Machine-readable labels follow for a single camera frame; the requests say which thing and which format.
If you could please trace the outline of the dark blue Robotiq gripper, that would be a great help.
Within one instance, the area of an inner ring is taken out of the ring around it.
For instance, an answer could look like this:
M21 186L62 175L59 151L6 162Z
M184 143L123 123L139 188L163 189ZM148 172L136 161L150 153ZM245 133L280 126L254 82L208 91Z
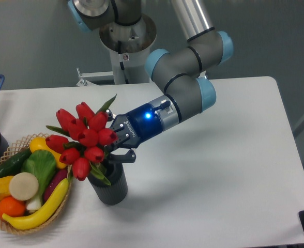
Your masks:
M143 104L125 114L115 115L108 108L108 121L113 121L110 129L117 135L117 140L108 145L109 149L138 148L138 146L160 134L163 126L160 117L154 112L150 103ZM112 154L107 156L110 164L134 163L136 154L130 149L126 154Z

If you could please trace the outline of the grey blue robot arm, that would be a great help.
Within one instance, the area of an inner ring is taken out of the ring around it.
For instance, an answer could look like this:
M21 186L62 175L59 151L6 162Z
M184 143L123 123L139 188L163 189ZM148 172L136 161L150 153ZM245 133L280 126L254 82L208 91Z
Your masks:
M214 105L206 69L233 55L227 33L216 31L201 1L172 1L187 47L171 54L150 48L156 39L153 20L142 13L140 1L69 1L82 31L99 30L109 50L115 84L154 82L162 95L125 114L112 117L117 141L107 146L107 161L132 163L143 142Z

